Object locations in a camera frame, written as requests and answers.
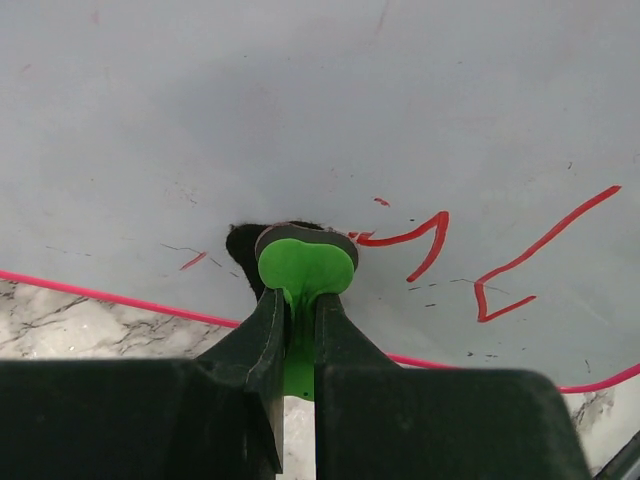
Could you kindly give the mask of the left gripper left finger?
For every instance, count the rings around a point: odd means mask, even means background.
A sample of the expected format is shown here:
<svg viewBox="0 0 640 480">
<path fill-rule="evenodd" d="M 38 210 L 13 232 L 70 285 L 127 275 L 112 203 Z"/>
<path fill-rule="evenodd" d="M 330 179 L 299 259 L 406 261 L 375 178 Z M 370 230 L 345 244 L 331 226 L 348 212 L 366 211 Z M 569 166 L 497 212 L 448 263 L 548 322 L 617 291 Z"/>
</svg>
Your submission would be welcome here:
<svg viewBox="0 0 640 480">
<path fill-rule="evenodd" d="M 273 479 L 283 469 L 285 302 L 193 359 L 5 361 L 5 479 Z"/>
</svg>

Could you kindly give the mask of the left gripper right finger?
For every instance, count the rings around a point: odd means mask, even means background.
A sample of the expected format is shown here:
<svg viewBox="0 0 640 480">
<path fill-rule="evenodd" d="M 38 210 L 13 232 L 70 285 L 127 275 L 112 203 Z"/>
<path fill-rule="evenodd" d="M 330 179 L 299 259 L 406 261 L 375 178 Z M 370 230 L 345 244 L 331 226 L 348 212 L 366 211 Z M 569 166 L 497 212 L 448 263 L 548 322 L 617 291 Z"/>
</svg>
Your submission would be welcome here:
<svg viewBox="0 0 640 480">
<path fill-rule="evenodd" d="M 347 317 L 315 306 L 321 479 L 586 479 L 565 403 L 527 370 L 404 368 Z"/>
</svg>

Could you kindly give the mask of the pink framed whiteboard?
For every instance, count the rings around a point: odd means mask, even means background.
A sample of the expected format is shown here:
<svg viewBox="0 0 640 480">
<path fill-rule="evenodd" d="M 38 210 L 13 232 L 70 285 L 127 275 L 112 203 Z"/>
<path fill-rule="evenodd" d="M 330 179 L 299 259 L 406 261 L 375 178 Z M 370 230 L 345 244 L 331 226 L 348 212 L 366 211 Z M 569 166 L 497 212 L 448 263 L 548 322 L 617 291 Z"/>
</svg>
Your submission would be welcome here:
<svg viewBox="0 0 640 480">
<path fill-rule="evenodd" d="M 404 361 L 637 375 L 638 3 L 2 3 L 4 278 L 233 325 L 288 220 Z"/>
</svg>

